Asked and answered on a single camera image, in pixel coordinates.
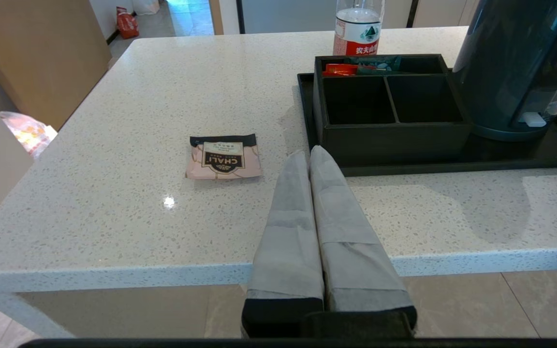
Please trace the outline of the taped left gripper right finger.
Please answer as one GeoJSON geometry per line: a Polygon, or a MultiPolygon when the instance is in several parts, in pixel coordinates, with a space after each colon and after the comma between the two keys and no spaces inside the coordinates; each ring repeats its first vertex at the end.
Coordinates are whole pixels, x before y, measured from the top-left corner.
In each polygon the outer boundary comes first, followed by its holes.
{"type": "Polygon", "coordinates": [[[416,308],[377,233],[325,148],[312,148],[310,181],[327,308],[336,312],[402,311],[416,321],[416,308]]]}

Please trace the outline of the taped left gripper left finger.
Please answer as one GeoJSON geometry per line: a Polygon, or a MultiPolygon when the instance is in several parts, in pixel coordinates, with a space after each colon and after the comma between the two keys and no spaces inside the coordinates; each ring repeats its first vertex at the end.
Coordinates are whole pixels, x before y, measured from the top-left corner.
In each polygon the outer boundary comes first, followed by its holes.
{"type": "Polygon", "coordinates": [[[244,337],[299,337],[323,312],[323,275],[307,157],[290,154],[277,178],[241,314],[244,337]]]}

